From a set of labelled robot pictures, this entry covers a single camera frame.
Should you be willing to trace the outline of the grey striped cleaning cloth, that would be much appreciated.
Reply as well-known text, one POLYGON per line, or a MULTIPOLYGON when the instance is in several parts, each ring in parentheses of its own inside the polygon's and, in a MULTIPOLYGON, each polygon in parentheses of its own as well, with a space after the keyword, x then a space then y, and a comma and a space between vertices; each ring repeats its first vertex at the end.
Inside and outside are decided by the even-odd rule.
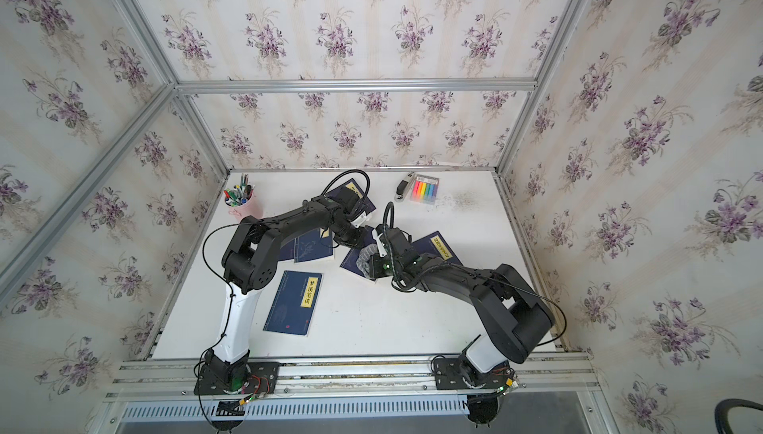
POLYGON ((373 275, 373 257, 379 254, 379 247, 371 243, 360 249, 353 267, 364 278, 371 279, 373 275))

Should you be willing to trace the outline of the blue book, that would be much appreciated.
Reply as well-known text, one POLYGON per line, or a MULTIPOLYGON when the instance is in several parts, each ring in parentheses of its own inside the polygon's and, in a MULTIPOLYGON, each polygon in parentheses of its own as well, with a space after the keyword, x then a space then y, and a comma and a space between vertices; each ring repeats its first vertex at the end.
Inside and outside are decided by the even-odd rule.
POLYGON ((279 251, 279 262, 294 261, 296 259, 297 239, 291 239, 285 243, 279 251))
POLYGON ((306 336, 322 278, 321 273, 284 271, 263 329, 270 333, 306 336))
POLYGON ((314 229, 296 238, 296 263, 312 262, 334 256, 333 233, 329 229, 314 229))
POLYGON ((433 256, 439 256, 449 263, 461 265, 462 262, 456 255, 456 252, 448 244, 440 231, 429 233, 419 239, 415 239, 412 245, 419 253, 429 253, 433 256))
MULTIPOLYGON (((368 233, 367 233, 367 239, 366 239, 366 245, 369 245, 371 243, 376 243, 375 237, 374 237, 374 229, 373 227, 368 227, 368 233)), ((357 259, 358 252, 362 248, 351 248, 348 254, 345 256, 344 260, 340 264, 341 268, 344 268, 345 270, 348 270, 356 275, 359 275, 356 271, 356 269, 353 267, 354 262, 357 259)))
MULTIPOLYGON (((343 183, 339 187, 348 187, 348 188, 351 188, 353 191, 356 191, 358 194, 365 193, 364 190, 356 183, 356 181, 354 179, 349 179, 349 181, 345 181, 345 183, 343 183)), ((331 191, 329 191, 327 193, 327 197, 329 199, 332 199, 333 201, 335 201, 334 195, 337 192, 337 189, 339 189, 339 187, 331 189, 331 191)), ((368 198, 368 199, 369 199, 369 208, 372 210, 371 213, 373 213, 376 210, 376 206, 374 205, 374 203, 371 201, 370 198, 368 198)))

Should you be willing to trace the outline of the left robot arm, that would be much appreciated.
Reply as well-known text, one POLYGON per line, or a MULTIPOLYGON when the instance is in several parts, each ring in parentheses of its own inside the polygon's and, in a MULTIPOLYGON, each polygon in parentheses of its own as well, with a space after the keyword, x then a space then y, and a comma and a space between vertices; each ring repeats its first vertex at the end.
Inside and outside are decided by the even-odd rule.
POLYGON ((337 243, 352 247, 361 237, 360 219, 367 213, 367 199, 342 188, 282 215, 244 217, 222 256, 222 279, 230 286, 230 296, 220 338, 202 355, 204 366, 227 374, 248 360, 258 299, 276 275, 285 243, 314 229, 327 229, 337 243))

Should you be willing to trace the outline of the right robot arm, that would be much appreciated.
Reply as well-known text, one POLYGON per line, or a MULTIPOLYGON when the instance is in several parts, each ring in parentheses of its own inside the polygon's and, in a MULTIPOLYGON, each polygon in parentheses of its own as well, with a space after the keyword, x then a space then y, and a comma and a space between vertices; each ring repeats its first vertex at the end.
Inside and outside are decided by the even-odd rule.
POLYGON ((405 293, 443 294, 474 308, 484 333, 460 355, 464 376, 480 378, 511 362, 522 364, 556 324, 546 299, 508 264, 474 269, 425 253, 375 254, 369 265, 373 279, 389 277, 405 293))

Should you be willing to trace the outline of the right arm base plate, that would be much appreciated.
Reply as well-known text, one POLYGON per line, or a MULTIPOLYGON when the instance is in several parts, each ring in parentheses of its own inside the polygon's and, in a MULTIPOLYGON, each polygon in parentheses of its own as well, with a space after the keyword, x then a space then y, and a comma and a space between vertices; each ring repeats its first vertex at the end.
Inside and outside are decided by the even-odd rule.
POLYGON ((484 374, 466 358, 454 356, 436 355, 429 366, 437 390, 506 390, 514 386, 516 379, 516 372, 508 362, 502 362, 484 374))

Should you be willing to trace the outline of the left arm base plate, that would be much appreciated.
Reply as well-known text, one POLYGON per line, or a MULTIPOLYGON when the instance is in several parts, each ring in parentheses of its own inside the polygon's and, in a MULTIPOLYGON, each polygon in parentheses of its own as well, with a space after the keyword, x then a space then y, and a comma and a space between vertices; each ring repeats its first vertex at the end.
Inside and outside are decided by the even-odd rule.
POLYGON ((194 394, 200 396, 223 394, 273 394, 279 362, 248 362, 225 364, 224 362, 203 362, 197 376, 194 394))

